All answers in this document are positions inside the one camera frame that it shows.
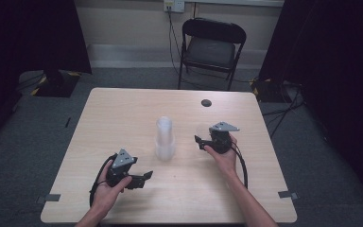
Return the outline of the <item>person's right hand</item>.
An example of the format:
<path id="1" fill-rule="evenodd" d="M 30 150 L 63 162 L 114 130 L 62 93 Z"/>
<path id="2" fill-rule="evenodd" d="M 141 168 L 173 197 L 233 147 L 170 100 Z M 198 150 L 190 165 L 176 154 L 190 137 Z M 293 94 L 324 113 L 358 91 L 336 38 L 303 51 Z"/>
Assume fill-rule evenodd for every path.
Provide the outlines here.
<path id="1" fill-rule="evenodd" d="M 204 150 L 209 153 L 215 160 L 221 174 L 226 178 L 235 178 L 236 173 L 236 153 L 229 149 L 223 154 L 217 153 L 210 146 L 205 146 Z"/>

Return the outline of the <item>person's left hand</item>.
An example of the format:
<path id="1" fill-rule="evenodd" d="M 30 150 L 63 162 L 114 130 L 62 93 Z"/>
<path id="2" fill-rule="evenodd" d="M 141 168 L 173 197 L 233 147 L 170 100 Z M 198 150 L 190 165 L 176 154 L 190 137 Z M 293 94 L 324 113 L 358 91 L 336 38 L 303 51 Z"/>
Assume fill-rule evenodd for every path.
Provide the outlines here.
<path id="1" fill-rule="evenodd" d="M 124 188 L 131 182 L 131 177 L 128 176 L 122 179 L 116 186 L 110 187 L 106 182 L 106 175 L 111 166 L 112 161 L 109 161 L 104 166 L 104 169 L 98 178 L 98 186 L 95 190 L 92 209 L 100 219 L 103 219 L 107 216 L 109 211 L 114 206 L 118 195 L 123 192 Z"/>

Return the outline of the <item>stack of clear plastic cups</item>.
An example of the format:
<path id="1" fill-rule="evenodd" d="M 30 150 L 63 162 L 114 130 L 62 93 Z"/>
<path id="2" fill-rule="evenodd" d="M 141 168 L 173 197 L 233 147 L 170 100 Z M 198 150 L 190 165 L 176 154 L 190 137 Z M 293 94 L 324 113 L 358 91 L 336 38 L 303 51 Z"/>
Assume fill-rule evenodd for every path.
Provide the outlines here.
<path id="1" fill-rule="evenodd" d="M 169 161 L 175 153 L 175 136 L 173 134 L 172 120 L 167 116 L 161 116 L 157 120 L 156 126 L 156 156 L 161 161 Z"/>

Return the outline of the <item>black stand base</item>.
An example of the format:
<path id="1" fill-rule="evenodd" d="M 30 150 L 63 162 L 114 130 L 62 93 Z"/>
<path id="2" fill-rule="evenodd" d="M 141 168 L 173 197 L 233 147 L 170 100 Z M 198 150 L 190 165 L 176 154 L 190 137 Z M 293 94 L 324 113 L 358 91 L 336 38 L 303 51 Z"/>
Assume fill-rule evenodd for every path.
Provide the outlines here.
<path id="1" fill-rule="evenodd" d="M 282 103 L 285 101 L 282 86 L 270 80 L 254 80 L 251 83 L 252 92 L 259 102 Z"/>
<path id="2" fill-rule="evenodd" d="M 33 96 L 70 97 L 81 74 L 60 70 L 44 70 L 43 77 L 31 92 Z"/>

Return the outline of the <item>black curtain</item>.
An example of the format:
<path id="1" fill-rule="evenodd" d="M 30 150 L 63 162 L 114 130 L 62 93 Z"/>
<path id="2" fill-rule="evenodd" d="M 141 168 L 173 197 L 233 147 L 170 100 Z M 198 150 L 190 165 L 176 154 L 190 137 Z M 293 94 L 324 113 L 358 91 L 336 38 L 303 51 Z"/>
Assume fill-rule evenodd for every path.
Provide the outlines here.
<path id="1" fill-rule="evenodd" d="M 75 0 L 0 0 L 0 126 L 35 70 L 92 72 Z"/>
<path id="2" fill-rule="evenodd" d="M 285 0 L 259 78 L 301 84 L 363 183 L 363 0 Z"/>

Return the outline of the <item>white wall socket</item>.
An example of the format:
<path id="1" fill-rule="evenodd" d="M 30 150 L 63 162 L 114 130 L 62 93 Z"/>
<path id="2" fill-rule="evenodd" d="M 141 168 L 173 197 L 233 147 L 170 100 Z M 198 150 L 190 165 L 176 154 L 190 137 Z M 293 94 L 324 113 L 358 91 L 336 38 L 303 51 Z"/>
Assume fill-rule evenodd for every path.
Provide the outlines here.
<path id="1" fill-rule="evenodd" d="M 183 0 L 164 0 L 165 12 L 184 13 L 185 2 Z"/>

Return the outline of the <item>grey tape strip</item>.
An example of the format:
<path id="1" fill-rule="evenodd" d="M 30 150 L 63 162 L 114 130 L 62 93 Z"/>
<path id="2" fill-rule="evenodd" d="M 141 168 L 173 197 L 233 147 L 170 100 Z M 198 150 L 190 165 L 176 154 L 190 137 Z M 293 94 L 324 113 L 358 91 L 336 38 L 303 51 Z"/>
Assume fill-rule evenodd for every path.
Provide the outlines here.
<path id="1" fill-rule="evenodd" d="M 281 199 L 291 198 L 293 201 L 299 198 L 299 195 L 296 192 L 290 192 L 290 191 L 279 191 L 278 195 Z"/>
<path id="2" fill-rule="evenodd" d="M 45 204 L 47 201 L 59 201 L 60 197 L 60 194 L 48 194 L 45 196 L 40 196 L 38 199 L 36 199 L 36 202 L 38 204 Z"/>

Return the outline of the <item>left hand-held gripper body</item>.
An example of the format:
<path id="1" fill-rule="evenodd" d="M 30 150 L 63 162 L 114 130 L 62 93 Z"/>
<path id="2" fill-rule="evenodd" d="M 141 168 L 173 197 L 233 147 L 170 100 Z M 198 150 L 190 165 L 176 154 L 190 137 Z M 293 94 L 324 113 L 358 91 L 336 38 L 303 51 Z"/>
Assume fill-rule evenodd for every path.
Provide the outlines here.
<path id="1" fill-rule="evenodd" d="M 122 179 L 129 175 L 131 166 L 136 162 L 137 157 L 132 157 L 125 149 L 121 148 L 120 151 L 115 154 L 113 162 L 107 171 L 107 184 L 110 187 L 119 184 Z"/>

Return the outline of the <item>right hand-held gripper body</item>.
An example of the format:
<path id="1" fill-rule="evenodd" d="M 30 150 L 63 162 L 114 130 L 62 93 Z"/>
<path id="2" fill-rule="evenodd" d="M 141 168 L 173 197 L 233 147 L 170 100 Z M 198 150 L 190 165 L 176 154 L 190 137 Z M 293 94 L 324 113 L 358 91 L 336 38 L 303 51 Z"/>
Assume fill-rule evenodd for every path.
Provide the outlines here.
<path id="1" fill-rule="evenodd" d="M 212 138 L 211 147 L 217 153 L 223 154 L 232 147 L 231 131 L 240 131 L 240 129 L 224 121 L 216 123 L 209 129 Z"/>

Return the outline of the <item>black folding chair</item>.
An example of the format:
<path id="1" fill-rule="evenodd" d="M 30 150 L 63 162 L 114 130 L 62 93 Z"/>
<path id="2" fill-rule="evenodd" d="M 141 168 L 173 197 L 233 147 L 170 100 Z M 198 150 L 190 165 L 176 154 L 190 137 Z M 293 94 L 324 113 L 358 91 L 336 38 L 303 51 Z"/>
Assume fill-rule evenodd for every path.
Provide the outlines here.
<path id="1" fill-rule="evenodd" d="M 183 23 L 178 88 L 183 67 L 196 67 L 227 73 L 227 90 L 231 89 L 235 69 L 247 40 L 245 30 L 234 23 L 192 18 Z"/>

